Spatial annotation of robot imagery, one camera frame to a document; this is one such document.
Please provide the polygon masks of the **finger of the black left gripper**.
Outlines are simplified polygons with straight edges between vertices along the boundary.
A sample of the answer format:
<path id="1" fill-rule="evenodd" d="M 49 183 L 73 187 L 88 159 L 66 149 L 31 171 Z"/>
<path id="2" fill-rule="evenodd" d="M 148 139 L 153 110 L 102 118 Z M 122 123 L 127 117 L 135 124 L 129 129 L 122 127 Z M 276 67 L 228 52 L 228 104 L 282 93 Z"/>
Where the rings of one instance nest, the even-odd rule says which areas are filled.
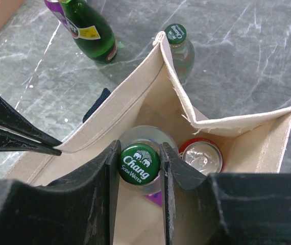
<path id="1" fill-rule="evenodd" d="M 16 109 L 0 96 L 0 126 L 10 129 L 22 136 L 37 140 L 50 146 L 58 146 L 62 142 L 41 131 L 25 119 Z"/>
<path id="2" fill-rule="evenodd" d="M 62 152 L 47 144 L 36 142 L 0 129 L 0 152 L 28 151 L 60 156 Z"/>

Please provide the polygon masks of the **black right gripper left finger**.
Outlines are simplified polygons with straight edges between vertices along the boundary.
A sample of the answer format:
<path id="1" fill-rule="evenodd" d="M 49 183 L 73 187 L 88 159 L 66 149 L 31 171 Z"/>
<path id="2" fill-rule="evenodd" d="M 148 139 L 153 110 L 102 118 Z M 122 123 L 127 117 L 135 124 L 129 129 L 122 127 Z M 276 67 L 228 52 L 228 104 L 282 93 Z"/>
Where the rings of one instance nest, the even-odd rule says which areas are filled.
<path id="1" fill-rule="evenodd" d="M 46 186 L 0 180 L 0 244 L 113 244 L 118 140 Z"/>

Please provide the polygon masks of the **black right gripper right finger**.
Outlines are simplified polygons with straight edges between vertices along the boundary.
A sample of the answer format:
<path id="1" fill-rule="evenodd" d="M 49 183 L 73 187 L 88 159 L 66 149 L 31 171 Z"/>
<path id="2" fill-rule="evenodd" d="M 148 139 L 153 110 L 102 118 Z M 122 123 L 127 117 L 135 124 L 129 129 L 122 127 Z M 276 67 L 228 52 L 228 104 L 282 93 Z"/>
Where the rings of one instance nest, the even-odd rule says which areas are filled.
<path id="1" fill-rule="evenodd" d="M 291 244 L 291 174 L 205 176 L 160 153 L 166 244 Z"/>

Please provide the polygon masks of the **red cola can front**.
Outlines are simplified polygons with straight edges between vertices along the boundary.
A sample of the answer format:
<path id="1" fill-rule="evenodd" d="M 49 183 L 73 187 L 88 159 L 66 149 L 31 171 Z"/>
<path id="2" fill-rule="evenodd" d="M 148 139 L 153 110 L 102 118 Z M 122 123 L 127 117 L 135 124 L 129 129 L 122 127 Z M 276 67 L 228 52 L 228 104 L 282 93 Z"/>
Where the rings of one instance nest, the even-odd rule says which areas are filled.
<path id="1" fill-rule="evenodd" d="M 224 168 L 223 153 L 218 145 L 204 137 L 192 138 L 179 147 L 180 158 L 204 175 L 219 173 Z"/>

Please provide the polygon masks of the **cream canvas tote bag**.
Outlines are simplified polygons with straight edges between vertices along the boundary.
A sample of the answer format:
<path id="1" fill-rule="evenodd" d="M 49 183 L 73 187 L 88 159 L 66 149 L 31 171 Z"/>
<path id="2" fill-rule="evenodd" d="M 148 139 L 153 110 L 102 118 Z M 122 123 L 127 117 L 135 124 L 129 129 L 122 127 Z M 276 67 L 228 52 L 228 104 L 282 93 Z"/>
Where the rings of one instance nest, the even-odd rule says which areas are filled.
<path id="1" fill-rule="evenodd" d="M 223 153 L 222 173 L 280 174 L 291 130 L 291 106 L 207 119 L 191 104 L 173 68 L 166 35 L 159 32 L 144 61 L 58 146 L 60 156 L 25 153 L 7 177 L 49 184 L 97 156 L 127 130 L 143 125 L 164 130 L 178 147 L 197 137 L 214 141 Z M 120 181 L 114 244 L 166 244 L 163 222 L 163 202 L 158 206 Z"/>

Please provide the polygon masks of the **clear Chang bottle front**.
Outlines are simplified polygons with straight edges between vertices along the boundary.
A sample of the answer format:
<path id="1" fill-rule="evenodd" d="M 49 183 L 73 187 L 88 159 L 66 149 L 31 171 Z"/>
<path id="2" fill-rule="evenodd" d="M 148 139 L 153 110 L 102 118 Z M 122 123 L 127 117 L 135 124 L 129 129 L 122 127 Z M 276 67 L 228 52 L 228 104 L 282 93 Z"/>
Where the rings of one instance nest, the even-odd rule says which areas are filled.
<path id="1" fill-rule="evenodd" d="M 143 125 L 127 130 L 119 141 L 117 166 L 124 188 L 140 195 L 160 192 L 160 145 L 166 142 L 178 152 L 173 138 L 160 128 Z"/>

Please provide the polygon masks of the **purple Fanta can front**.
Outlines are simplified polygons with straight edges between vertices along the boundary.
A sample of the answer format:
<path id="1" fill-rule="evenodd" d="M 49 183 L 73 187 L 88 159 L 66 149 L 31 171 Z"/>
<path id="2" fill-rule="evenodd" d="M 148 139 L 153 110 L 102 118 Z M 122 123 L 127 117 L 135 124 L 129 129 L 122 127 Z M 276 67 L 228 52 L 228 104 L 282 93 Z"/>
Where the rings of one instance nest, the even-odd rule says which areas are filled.
<path id="1" fill-rule="evenodd" d="M 150 194 L 150 195 L 144 195 L 148 200 L 153 202 L 154 204 L 157 204 L 158 206 L 162 206 L 162 195 L 161 192 Z"/>

